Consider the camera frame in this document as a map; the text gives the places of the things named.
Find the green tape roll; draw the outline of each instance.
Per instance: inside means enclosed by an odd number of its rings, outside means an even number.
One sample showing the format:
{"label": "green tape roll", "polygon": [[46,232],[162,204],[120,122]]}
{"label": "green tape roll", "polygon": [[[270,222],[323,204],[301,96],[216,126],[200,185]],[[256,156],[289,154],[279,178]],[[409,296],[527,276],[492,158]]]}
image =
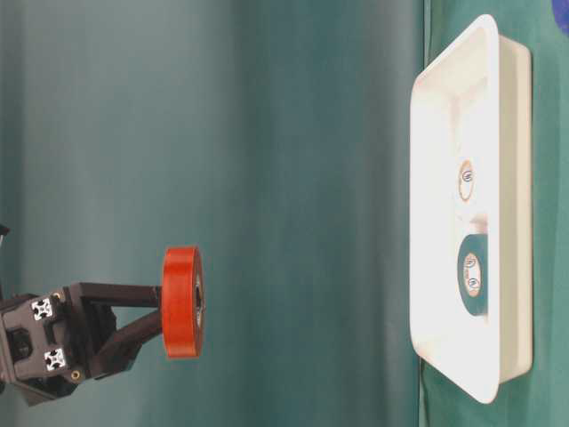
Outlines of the green tape roll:
{"label": "green tape roll", "polygon": [[488,236],[469,234],[461,243],[456,265],[464,307],[473,316],[488,311]]}

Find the robotic arm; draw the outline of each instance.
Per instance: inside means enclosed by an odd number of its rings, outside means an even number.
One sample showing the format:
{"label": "robotic arm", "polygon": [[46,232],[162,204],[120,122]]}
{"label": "robotic arm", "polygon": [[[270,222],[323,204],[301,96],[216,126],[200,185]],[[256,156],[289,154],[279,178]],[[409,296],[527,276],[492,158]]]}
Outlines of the robotic arm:
{"label": "robotic arm", "polygon": [[[8,232],[0,225],[0,245]],[[113,307],[155,310],[117,329]],[[166,250],[162,286],[76,283],[41,296],[0,294],[0,393],[12,384],[30,406],[66,397],[84,381],[130,369],[160,334],[170,359],[198,358],[204,314],[194,246]]]}

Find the teal backdrop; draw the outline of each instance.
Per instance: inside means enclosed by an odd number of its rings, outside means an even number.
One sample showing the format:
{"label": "teal backdrop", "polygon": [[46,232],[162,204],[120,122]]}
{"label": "teal backdrop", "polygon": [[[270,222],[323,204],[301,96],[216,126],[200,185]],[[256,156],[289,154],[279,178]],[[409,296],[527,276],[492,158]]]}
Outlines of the teal backdrop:
{"label": "teal backdrop", "polygon": [[[199,361],[4,426],[414,426],[408,104],[419,0],[3,0],[7,294],[154,285],[199,244]],[[121,310],[121,321],[136,316]]]}

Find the tape roll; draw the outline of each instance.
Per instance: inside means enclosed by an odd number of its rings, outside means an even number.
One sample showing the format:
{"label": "tape roll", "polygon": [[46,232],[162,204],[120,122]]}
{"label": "tape roll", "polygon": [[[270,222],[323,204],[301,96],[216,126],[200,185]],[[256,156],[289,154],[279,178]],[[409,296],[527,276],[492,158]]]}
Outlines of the tape roll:
{"label": "tape roll", "polygon": [[462,240],[457,261],[459,291],[472,316],[488,311],[488,236],[468,234]]}
{"label": "tape roll", "polygon": [[204,275],[199,249],[170,247],[162,276],[162,332],[170,359],[198,358],[204,342]]}
{"label": "tape roll", "polygon": [[485,222],[488,203],[484,187],[485,171],[476,156],[459,157],[454,200],[457,216],[464,222]]}

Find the green cloth surface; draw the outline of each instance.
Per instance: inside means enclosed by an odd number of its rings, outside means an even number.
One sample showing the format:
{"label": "green cloth surface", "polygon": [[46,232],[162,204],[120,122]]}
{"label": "green cloth surface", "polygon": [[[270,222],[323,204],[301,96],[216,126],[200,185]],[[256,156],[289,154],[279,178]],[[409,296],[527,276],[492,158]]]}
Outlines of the green cloth surface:
{"label": "green cloth surface", "polygon": [[154,285],[199,244],[208,307],[199,361],[155,339],[0,425],[416,426],[422,1],[0,2],[6,293]]}
{"label": "green cloth surface", "polygon": [[421,426],[562,426],[569,420],[569,37],[549,0],[430,0],[433,60],[477,16],[526,45],[533,61],[533,368],[482,405],[433,367],[422,371]]}

